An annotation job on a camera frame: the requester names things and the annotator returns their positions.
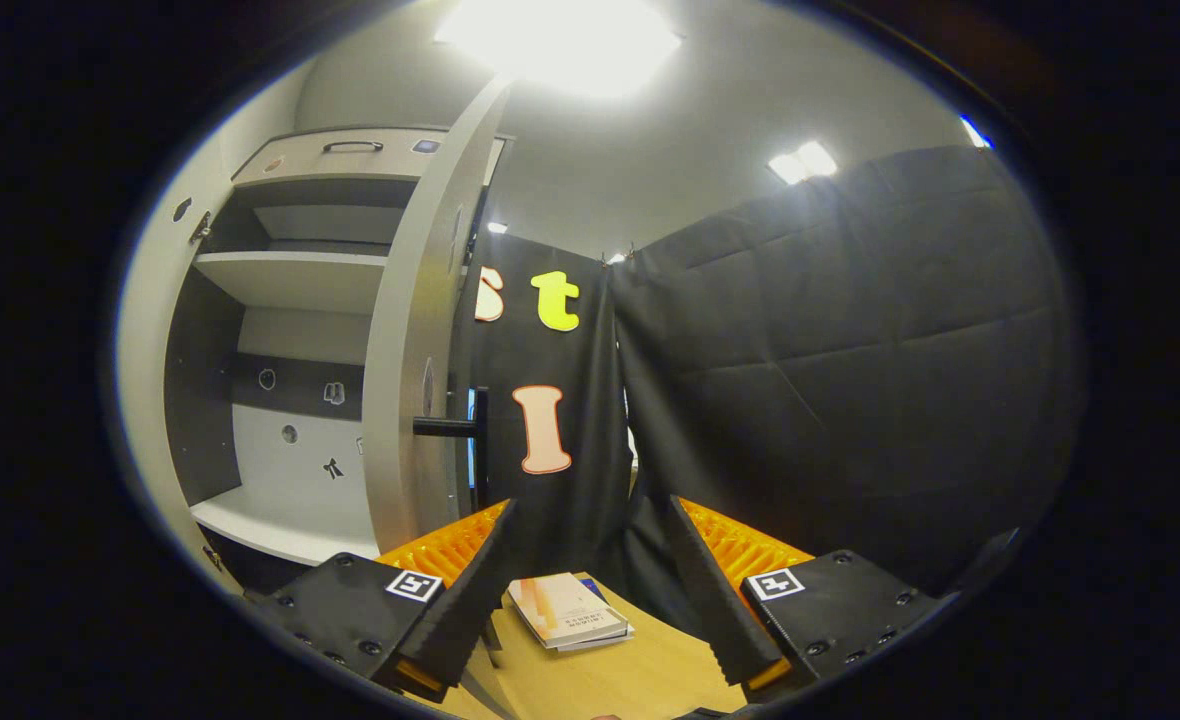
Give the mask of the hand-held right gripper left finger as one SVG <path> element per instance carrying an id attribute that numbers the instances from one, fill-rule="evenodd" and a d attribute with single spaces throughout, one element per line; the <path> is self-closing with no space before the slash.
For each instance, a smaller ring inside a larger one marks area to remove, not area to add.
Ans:
<path id="1" fill-rule="evenodd" d="M 516 502 L 500 500 L 378 559 L 340 552 L 250 606 L 333 665 L 440 702 L 514 580 L 516 519 Z"/>

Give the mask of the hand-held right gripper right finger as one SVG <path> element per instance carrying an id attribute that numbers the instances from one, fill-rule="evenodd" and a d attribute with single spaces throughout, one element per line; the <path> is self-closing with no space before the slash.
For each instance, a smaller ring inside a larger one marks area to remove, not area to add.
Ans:
<path id="1" fill-rule="evenodd" d="M 750 703 L 872 665 L 951 606 L 851 550 L 813 556 L 671 496 L 680 580 L 725 679 Z"/>

